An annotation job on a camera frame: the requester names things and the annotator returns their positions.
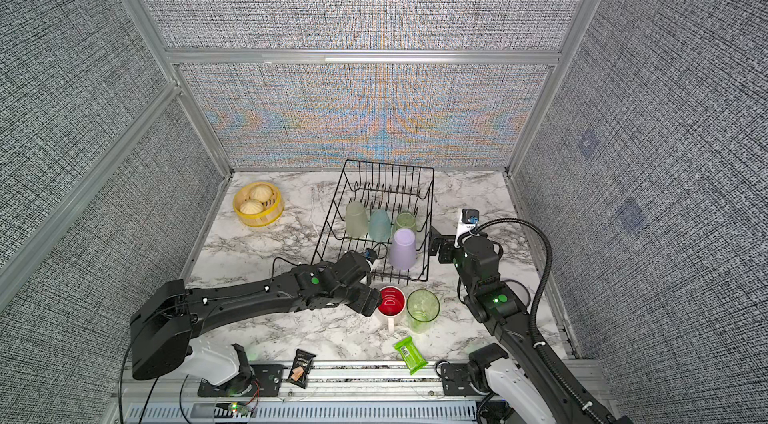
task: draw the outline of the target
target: dish rack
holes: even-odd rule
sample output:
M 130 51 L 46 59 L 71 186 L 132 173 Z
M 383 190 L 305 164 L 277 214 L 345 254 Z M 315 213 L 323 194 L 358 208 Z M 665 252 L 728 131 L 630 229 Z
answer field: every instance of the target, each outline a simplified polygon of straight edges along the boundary
M 344 162 L 336 191 L 333 193 L 320 239 L 312 253 L 312 264 L 336 262 L 347 251 L 364 253 L 373 249 L 379 259 L 373 261 L 372 275 L 381 281 L 427 281 L 429 278 L 428 235 L 432 227 L 432 200 L 435 193 L 435 170 L 421 166 L 397 165 L 386 162 Z M 379 243 L 366 235 L 350 237 L 346 233 L 346 205 L 360 201 L 368 215 L 385 209 L 395 221 L 398 213 L 410 212 L 416 217 L 416 264 L 400 271 L 389 264 L 391 241 Z

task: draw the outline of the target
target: white mug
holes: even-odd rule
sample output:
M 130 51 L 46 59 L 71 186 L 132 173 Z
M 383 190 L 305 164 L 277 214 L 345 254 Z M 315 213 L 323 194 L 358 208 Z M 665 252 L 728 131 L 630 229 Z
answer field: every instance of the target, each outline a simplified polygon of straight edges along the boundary
M 387 325 L 390 333 L 395 332 L 395 324 L 406 315 L 406 295 L 395 286 L 380 289 L 383 301 L 373 312 L 376 319 Z

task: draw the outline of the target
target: cup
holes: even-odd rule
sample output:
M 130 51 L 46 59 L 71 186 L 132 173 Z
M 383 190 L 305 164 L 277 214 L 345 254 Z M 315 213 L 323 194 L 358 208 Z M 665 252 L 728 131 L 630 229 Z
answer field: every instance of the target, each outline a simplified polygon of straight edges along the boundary
M 410 229 L 416 234 L 416 217 L 409 212 L 401 212 L 395 218 L 395 231 L 398 229 Z
M 406 309 L 408 327 L 415 333 L 423 333 L 440 314 L 440 300 L 427 289 L 417 289 L 408 296 Z
M 405 271 L 416 264 L 416 235 L 410 229 L 398 229 L 389 246 L 389 264 Z
M 346 235 L 364 237 L 368 234 L 368 213 L 366 207 L 359 201 L 351 201 L 346 206 Z
M 376 209 L 368 224 L 368 237 L 376 242 L 389 242 L 391 235 L 392 221 L 389 220 L 389 213 L 384 209 Z
M 376 319 L 387 325 L 389 333 L 395 332 L 395 324 L 406 315 L 406 295 L 397 287 L 387 286 L 381 289 L 382 303 L 373 312 Z

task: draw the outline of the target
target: clear green cup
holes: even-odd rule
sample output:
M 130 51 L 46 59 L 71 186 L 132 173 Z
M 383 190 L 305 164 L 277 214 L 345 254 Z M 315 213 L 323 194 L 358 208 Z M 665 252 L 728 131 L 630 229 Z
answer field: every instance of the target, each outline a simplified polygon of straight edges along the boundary
M 398 229 L 410 229 L 416 234 L 416 217 L 409 212 L 401 212 L 395 218 L 395 231 Z
M 346 206 L 346 235 L 365 237 L 368 234 L 368 212 L 359 201 L 351 201 Z
M 440 300 L 427 289 L 417 289 L 408 296 L 408 327 L 415 333 L 427 331 L 440 314 Z

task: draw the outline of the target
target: black snack bag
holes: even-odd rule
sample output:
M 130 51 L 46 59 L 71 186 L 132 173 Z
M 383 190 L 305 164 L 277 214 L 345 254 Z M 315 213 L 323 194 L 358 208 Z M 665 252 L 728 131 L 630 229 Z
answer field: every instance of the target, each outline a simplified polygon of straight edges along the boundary
M 302 389 L 306 389 L 306 377 L 310 373 L 312 367 L 312 360 L 317 356 L 312 352 L 306 352 L 301 349 L 296 350 L 296 357 L 293 358 L 293 366 L 290 368 L 290 375 L 288 376 L 288 382 L 296 384 Z

